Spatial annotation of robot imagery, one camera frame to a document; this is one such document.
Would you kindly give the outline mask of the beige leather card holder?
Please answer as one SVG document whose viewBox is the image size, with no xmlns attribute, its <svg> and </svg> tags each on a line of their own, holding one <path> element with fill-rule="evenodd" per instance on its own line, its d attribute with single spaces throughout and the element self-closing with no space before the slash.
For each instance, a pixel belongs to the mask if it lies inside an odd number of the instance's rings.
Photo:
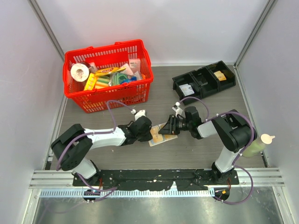
<svg viewBox="0 0 299 224">
<path fill-rule="evenodd" d="M 156 126 L 153 126 L 150 133 L 152 135 L 152 139 L 149 140 L 149 146 L 153 147 L 159 144 L 162 144 L 164 142 L 176 139 L 178 136 L 177 135 L 164 135 L 164 134 L 159 134 L 158 132 L 162 129 L 162 127 L 166 123 L 162 123 Z"/>
</svg>

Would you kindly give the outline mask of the gold VIP card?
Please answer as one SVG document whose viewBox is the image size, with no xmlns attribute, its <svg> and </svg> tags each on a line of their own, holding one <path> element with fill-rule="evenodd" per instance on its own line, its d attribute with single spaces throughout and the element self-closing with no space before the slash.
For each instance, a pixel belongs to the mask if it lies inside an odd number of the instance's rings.
<svg viewBox="0 0 299 224">
<path fill-rule="evenodd" d="M 220 70 L 214 72 L 214 75 L 218 78 L 219 81 L 225 81 L 227 78 Z"/>
</svg>

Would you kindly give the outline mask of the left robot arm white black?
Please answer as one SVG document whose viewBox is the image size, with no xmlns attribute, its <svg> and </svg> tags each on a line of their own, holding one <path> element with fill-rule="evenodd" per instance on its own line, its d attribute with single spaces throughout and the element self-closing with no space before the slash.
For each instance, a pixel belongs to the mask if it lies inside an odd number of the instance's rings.
<svg viewBox="0 0 299 224">
<path fill-rule="evenodd" d="M 100 171 L 85 157 L 87 153 L 100 147 L 120 147 L 132 145 L 136 141 L 149 141 L 152 139 L 151 126 L 151 120 L 145 116 L 127 125 L 118 125 L 115 129 L 91 130 L 74 124 L 52 142 L 50 147 L 59 161 L 59 169 L 72 170 L 76 178 L 94 186 L 100 180 Z"/>
</svg>

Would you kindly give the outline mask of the white card in bin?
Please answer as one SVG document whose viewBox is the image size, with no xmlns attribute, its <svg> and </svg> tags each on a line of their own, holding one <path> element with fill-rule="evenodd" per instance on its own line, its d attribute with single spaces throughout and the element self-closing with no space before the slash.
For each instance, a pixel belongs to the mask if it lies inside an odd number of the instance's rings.
<svg viewBox="0 0 299 224">
<path fill-rule="evenodd" d="M 190 84 L 184 84 L 179 86 L 184 96 L 190 96 L 194 94 L 194 90 Z"/>
</svg>

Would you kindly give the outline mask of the black bin left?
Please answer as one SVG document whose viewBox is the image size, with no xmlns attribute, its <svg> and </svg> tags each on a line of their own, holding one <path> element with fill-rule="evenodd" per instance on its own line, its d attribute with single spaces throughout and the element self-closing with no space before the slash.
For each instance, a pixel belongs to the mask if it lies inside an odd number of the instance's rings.
<svg viewBox="0 0 299 224">
<path fill-rule="evenodd" d="M 198 81 L 191 72 L 172 78 L 173 90 L 178 94 L 179 100 L 185 97 L 195 97 L 202 99 L 202 91 Z"/>
</svg>

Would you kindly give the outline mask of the black bin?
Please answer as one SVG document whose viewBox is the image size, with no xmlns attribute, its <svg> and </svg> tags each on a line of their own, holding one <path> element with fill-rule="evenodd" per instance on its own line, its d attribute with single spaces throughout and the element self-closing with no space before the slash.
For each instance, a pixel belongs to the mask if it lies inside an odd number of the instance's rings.
<svg viewBox="0 0 299 224">
<path fill-rule="evenodd" d="M 216 76 L 206 67 L 191 72 L 199 86 L 200 98 L 207 98 L 219 92 L 219 81 Z"/>
<path fill-rule="evenodd" d="M 219 91 L 224 91 L 236 85 L 235 74 L 223 61 L 210 64 L 207 66 L 207 68 L 216 77 Z"/>
<path fill-rule="evenodd" d="M 191 72 L 172 78 L 173 90 L 178 94 L 179 100 L 185 97 L 195 97 L 202 99 L 202 91 L 198 81 Z"/>
</svg>

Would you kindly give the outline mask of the black bin middle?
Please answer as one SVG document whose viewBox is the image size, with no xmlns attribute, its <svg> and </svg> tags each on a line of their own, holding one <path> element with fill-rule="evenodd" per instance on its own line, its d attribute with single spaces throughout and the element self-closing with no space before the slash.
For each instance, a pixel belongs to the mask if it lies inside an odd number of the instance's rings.
<svg viewBox="0 0 299 224">
<path fill-rule="evenodd" d="M 191 72 L 199 86 L 200 98 L 207 98 L 219 92 L 219 81 L 216 76 L 206 67 Z"/>
</svg>

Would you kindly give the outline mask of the green packaged item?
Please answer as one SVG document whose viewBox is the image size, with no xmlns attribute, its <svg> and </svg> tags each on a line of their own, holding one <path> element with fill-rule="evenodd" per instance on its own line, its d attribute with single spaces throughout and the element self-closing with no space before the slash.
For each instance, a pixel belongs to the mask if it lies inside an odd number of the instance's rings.
<svg viewBox="0 0 299 224">
<path fill-rule="evenodd" d="M 126 83 L 131 78 L 130 75 L 123 74 L 120 72 L 115 72 L 110 74 L 109 86 L 120 85 Z"/>
</svg>

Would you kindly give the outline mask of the red plastic shopping basket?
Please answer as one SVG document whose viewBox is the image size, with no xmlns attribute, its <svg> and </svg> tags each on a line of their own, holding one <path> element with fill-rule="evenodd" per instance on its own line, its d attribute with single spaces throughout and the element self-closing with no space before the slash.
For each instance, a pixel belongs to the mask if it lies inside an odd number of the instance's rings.
<svg viewBox="0 0 299 224">
<path fill-rule="evenodd" d="M 122 66 L 133 58 L 140 59 L 141 74 L 145 76 L 141 81 L 85 91 L 84 85 L 76 82 L 71 76 L 71 67 L 75 63 L 95 63 L 99 69 L 103 69 Z M 106 110 L 106 102 L 109 100 L 118 100 L 127 105 L 146 102 L 154 75 L 150 57 L 143 41 L 135 39 L 66 52 L 62 78 L 64 95 L 73 100 L 84 112 L 92 113 Z"/>
</svg>

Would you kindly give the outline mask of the yellow green sponge pack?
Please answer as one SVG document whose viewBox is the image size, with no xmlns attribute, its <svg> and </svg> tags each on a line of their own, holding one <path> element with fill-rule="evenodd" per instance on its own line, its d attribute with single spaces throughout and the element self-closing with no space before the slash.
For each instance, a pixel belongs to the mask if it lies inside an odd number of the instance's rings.
<svg viewBox="0 0 299 224">
<path fill-rule="evenodd" d="M 97 77 L 96 83 L 94 85 L 95 89 L 103 89 L 110 86 L 110 76 L 100 76 Z"/>
</svg>

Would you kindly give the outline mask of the white pink box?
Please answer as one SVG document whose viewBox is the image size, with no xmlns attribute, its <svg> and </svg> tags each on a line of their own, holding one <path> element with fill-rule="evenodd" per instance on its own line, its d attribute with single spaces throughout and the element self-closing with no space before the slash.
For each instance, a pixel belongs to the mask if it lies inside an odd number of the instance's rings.
<svg viewBox="0 0 299 224">
<path fill-rule="evenodd" d="M 137 71 L 140 72 L 141 60 L 139 58 L 131 58 L 131 59 L 129 59 L 128 62 L 129 62 L 129 67 L 133 73 L 136 73 Z"/>
</svg>

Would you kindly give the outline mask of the yellow box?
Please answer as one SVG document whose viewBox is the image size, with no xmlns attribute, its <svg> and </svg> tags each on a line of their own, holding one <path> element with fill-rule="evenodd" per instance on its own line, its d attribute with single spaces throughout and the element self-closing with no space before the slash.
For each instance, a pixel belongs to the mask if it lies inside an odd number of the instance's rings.
<svg viewBox="0 0 299 224">
<path fill-rule="evenodd" d="M 87 82 L 85 84 L 85 87 L 84 87 L 84 90 L 85 91 L 91 91 L 94 89 L 94 86 L 97 82 L 97 77 L 95 76 L 94 73 L 90 73 L 88 79 L 87 79 Z"/>
</svg>

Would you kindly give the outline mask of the yellow snack bag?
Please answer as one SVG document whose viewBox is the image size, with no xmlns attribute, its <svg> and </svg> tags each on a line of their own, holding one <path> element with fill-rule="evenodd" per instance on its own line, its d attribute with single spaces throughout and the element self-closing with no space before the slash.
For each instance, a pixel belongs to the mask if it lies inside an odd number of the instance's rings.
<svg viewBox="0 0 299 224">
<path fill-rule="evenodd" d="M 115 72 L 121 72 L 121 71 L 124 71 L 126 68 L 122 67 L 110 67 L 110 68 L 104 68 L 104 69 L 100 69 L 98 71 L 96 71 L 94 73 L 94 75 L 96 77 L 101 77 L 101 76 L 107 76 L 107 75 L 110 75 L 112 73 L 115 73 Z"/>
</svg>

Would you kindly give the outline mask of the black bin right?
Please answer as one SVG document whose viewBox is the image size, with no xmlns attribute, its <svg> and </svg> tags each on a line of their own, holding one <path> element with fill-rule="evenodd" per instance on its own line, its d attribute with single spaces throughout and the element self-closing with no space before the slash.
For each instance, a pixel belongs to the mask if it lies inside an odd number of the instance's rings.
<svg viewBox="0 0 299 224">
<path fill-rule="evenodd" d="M 235 74 L 223 61 L 210 64 L 207 66 L 207 68 L 216 77 L 219 91 L 224 91 L 236 85 Z"/>
</svg>

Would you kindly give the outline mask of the green liquid squeeze bottle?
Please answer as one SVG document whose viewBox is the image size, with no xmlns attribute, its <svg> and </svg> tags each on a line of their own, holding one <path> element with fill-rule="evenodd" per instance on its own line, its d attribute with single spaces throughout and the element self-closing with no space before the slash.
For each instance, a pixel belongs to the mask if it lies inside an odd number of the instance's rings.
<svg viewBox="0 0 299 224">
<path fill-rule="evenodd" d="M 242 155 L 243 157 L 250 158 L 258 153 L 261 153 L 268 145 L 270 145 L 276 136 L 269 134 L 262 134 L 254 140 L 249 147 L 247 147 Z"/>
</svg>

